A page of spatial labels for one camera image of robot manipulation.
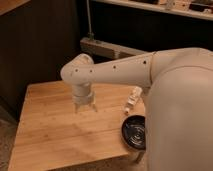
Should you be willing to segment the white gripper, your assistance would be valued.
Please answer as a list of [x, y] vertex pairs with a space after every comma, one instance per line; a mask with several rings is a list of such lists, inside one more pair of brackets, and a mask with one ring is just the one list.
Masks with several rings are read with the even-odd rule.
[[[94, 92], [92, 91], [92, 85], [90, 83], [73, 85], [72, 86], [73, 101], [76, 105], [89, 105], [94, 102]], [[74, 113], [78, 113], [78, 106], [74, 106]], [[97, 112], [97, 107], [92, 104], [92, 109]]]

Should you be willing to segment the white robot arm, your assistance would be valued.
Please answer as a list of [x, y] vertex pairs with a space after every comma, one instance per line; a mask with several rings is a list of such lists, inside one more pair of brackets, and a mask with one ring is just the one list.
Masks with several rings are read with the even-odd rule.
[[93, 83], [147, 91], [147, 171], [213, 171], [213, 51], [170, 49], [99, 64], [80, 54], [60, 75], [79, 105], [94, 99]]

